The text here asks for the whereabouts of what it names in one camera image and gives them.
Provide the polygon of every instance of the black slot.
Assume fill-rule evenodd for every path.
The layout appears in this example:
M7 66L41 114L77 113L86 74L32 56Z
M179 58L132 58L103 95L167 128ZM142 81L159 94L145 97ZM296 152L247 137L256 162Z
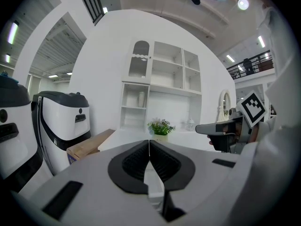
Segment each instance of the black slot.
M86 119L85 114L77 115L77 116L75 116L75 123L80 122L80 121L84 121L85 119Z
M15 138L19 134L17 125L9 123L0 126L0 143Z
M80 182L69 181L44 207L43 212L59 220L82 186Z
M226 160L222 160L222 159L214 159L212 162L215 164L219 164L219 165L228 167L228 168L233 168L236 164L233 161L226 161Z

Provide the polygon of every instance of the white sleeve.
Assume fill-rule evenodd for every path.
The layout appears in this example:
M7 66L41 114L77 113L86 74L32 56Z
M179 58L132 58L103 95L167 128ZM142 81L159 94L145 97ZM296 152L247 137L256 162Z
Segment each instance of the white sleeve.
M258 123L258 134L256 141L263 139L268 133L270 133L275 126L276 117L266 121Z

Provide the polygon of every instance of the black stripe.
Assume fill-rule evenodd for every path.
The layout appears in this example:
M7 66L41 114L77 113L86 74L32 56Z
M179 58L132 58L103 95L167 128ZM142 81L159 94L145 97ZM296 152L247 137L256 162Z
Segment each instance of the black stripe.
M226 161L226 160L222 160L222 159L214 159L212 162L215 164L219 164L219 165L228 167L228 168L233 168L236 164L233 161Z
M80 182L69 181L44 207L43 212L59 220L82 186Z
M38 147L37 152L27 162L4 179L4 183L9 190L17 193L20 192L32 176L40 169L42 163L43 156Z
M66 151L67 148L69 148L70 146L76 145L84 140L87 140L89 138L91 138L91 132L88 131L87 133L81 135L80 137L77 137L73 140L69 140L69 141L65 141L62 140L61 138L59 138L58 136L56 136L51 129L49 128L49 126L46 124L44 117L43 117L43 98L41 100L41 104L40 104L40 119L42 122L42 125L44 127L44 130L46 131L47 135L49 136L50 140L61 150Z

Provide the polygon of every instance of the fluorescent light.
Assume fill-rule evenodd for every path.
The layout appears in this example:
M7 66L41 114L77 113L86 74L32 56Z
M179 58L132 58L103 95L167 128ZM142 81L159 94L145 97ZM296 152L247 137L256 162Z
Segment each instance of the fluorescent light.
M18 25L19 25L19 23L17 21L14 21L13 24L11 25L9 36L8 36L8 42L10 44L13 44L13 42L14 42L14 38L15 38L15 34L17 32Z
M238 0L238 7L241 10L246 10L249 7L249 1L248 0Z
M262 37L259 36L258 39L259 39L259 41L260 41L260 43L261 43L261 46L264 48L264 47L265 47L265 44L264 44L264 42L263 42L263 40L262 40Z
M232 62L235 62L235 61L234 61L234 59L233 59L233 58L231 58L231 56L230 56L230 55L227 55L227 58L228 58L229 60L231 60Z
M7 63L10 62L10 55L9 55L9 54L6 54L6 55L5 55L5 61L6 61Z

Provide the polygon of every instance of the black metal railing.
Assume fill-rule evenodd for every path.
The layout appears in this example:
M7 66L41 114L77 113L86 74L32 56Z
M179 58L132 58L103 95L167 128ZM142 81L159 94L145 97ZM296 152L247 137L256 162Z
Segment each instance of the black metal railing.
M234 66L227 68L231 77L235 80L251 74L259 73L274 68L270 50L246 59Z
M104 16L103 6L100 0L83 0L92 18L94 25Z

